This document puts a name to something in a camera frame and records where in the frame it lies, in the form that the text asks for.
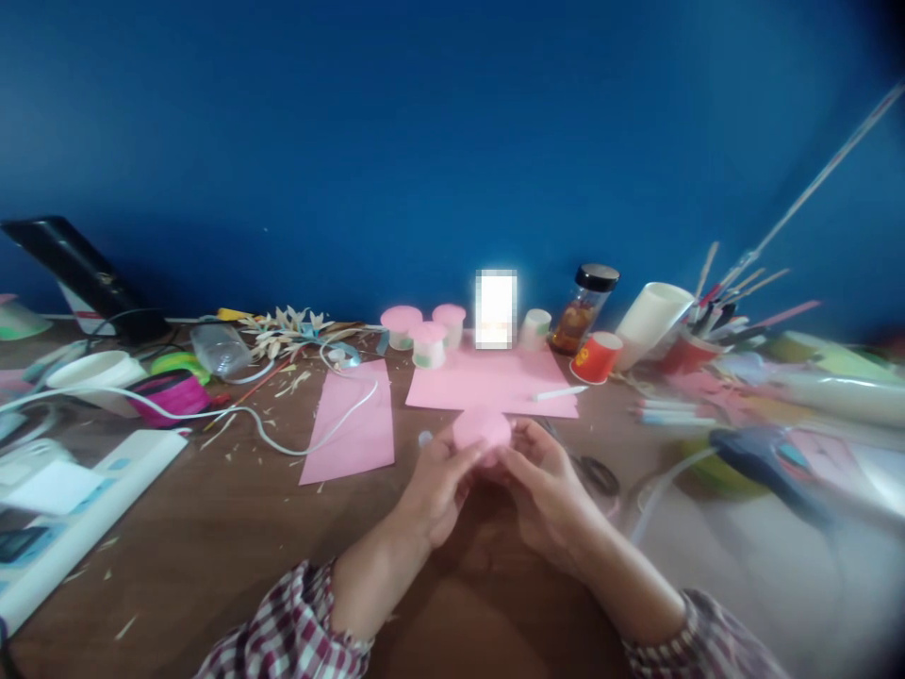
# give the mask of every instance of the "person's left hand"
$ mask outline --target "person's left hand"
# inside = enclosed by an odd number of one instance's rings
[[[436,549],[450,536],[459,510],[469,496],[469,472],[486,454],[485,444],[455,450],[453,429],[447,427],[421,448],[415,473],[395,513]]]

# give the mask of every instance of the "phone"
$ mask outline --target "phone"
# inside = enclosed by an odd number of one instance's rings
[[[512,349],[516,337],[514,269],[479,269],[474,292],[475,349]]]

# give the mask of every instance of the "plastic bottle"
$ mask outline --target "plastic bottle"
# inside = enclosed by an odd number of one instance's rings
[[[619,282],[619,272],[603,264],[582,264],[575,274],[576,287],[572,301],[550,337],[553,351],[574,356],[584,342],[584,337],[601,313],[603,303]]]
[[[252,352],[239,333],[225,323],[199,323],[191,329],[191,346],[198,361],[218,377],[247,368]]]

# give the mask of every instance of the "scissors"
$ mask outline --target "scissors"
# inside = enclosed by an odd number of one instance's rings
[[[556,428],[547,418],[540,418],[537,421],[556,441],[563,446],[572,463],[578,468],[578,471],[587,479],[594,488],[596,488],[605,497],[617,497],[619,495],[619,480],[616,475],[605,464],[594,457],[582,455],[578,457],[573,454],[563,440],[559,437]]]

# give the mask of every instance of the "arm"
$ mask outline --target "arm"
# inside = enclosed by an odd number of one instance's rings
[[[480,445],[454,454],[450,430],[425,446],[396,507],[323,568],[302,563],[255,617],[214,646],[196,677],[363,676],[373,637],[431,551],[452,532]]]
[[[566,451],[515,422],[498,451],[529,546],[581,580],[622,636],[635,676],[784,677],[770,652],[706,595],[679,592],[603,517]]]

